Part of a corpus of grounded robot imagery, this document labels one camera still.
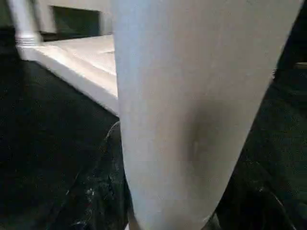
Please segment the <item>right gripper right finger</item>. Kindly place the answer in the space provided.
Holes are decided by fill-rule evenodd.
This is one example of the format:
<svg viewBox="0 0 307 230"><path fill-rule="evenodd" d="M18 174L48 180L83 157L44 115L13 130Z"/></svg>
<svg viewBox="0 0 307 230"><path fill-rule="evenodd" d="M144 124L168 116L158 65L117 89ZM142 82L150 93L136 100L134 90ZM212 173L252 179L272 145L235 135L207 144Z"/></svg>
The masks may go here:
<svg viewBox="0 0 307 230"><path fill-rule="evenodd" d="M242 149L215 211L221 230L298 230L294 183L300 152L293 147Z"/></svg>

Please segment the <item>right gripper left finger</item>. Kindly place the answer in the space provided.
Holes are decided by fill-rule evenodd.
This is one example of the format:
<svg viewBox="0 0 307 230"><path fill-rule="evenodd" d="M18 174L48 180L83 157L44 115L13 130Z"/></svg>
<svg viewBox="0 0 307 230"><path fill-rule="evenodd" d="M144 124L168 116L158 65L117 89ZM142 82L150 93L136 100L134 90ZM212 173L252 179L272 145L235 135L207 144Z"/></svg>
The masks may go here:
<svg viewBox="0 0 307 230"><path fill-rule="evenodd" d="M80 172L48 221L49 230L124 230L130 195L124 172L120 122L103 139L95 163Z"/></svg>

